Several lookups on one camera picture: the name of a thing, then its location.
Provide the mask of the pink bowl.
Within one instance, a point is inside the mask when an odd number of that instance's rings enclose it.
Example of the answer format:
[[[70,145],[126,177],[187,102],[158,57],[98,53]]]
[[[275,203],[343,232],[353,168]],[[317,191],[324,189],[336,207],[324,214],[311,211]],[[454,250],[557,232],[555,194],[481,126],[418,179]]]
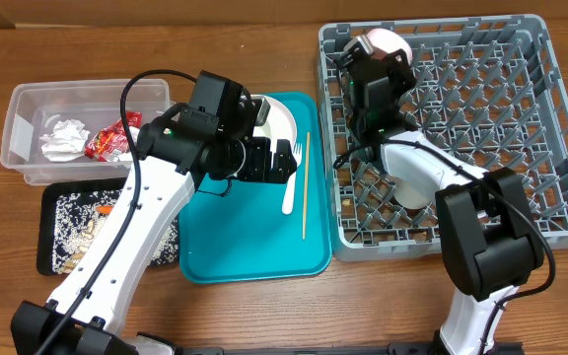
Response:
[[[374,59],[382,59],[386,55],[402,49],[406,54],[406,62],[412,63],[412,49],[400,35],[387,29],[378,28],[370,30],[366,33],[366,37],[374,49],[372,54]]]

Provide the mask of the white cup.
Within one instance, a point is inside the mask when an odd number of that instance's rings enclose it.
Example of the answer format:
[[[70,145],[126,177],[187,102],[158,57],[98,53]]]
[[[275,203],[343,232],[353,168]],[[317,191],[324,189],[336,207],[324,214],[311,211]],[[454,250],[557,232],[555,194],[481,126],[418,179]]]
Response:
[[[405,208],[421,209],[434,201],[438,189],[439,185],[427,177],[399,179],[394,198]]]

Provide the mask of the red snack wrapper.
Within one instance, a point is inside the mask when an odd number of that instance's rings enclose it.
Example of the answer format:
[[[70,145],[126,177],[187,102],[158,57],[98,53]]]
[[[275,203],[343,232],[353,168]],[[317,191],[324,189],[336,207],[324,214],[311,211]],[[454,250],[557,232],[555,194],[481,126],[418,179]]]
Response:
[[[139,134],[143,115],[138,111],[127,111],[126,120],[133,142]],[[130,154],[126,131],[121,118],[115,123],[101,129],[86,144],[85,156],[100,162],[130,161],[132,158],[124,158]]]

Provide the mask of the orange carrot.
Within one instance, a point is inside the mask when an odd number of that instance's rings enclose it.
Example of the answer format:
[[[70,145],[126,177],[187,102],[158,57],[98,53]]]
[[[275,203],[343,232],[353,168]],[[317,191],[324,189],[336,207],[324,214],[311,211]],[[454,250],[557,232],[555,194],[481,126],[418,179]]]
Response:
[[[101,205],[96,207],[96,211],[102,215],[108,215],[113,209],[112,205]]]

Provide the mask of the white napkin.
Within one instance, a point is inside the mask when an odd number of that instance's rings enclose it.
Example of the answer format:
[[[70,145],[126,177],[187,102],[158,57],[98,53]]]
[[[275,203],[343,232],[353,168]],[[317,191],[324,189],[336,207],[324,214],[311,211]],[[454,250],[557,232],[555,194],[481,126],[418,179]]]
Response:
[[[41,152],[50,162],[69,162],[85,155],[90,131],[77,119],[58,121],[50,134],[43,134]]]

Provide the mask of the peanut shells and rice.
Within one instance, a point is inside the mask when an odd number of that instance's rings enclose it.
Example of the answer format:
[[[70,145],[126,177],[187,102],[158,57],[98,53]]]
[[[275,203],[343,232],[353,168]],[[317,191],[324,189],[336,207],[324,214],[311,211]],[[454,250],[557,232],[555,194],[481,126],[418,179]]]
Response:
[[[101,231],[108,215],[97,206],[114,206],[119,190],[72,192],[60,195],[55,202],[51,271],[71,273],[87,253]]]

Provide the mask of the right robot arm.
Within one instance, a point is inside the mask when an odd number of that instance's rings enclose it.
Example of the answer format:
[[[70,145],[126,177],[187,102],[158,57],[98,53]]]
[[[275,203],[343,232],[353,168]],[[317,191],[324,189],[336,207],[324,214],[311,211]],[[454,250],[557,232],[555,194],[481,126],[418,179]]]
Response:
[[[396,33],[357,35],[335,60],[336,77],[351,114],[355,146],[397,180],[395,199],[419,209],[434,204],[445,269],[455,285],[450,313],[430,342],[394,350],[428,354],[521,354],[521,343],[498,343],[495,329],[508,304],[546,291],[556,275],[553,251],[539,231],[522,179],[513,170],[487,171],[430,142],[400,111],[416,86],[413,54]]]

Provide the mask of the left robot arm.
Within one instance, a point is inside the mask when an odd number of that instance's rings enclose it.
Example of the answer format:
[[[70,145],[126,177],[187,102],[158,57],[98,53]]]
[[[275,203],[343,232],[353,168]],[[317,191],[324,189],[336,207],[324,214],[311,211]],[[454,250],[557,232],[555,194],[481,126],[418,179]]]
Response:
[[[121,338],[139,281],[161,238],[204,178],[284,184],[297,170],[292,139],[254,130],[287,108],[202,71],[177,103],[128,137],[132,164],[94,242],[42,306],[24,301],[11,320],[20,354],[179,354],[161,337]]]

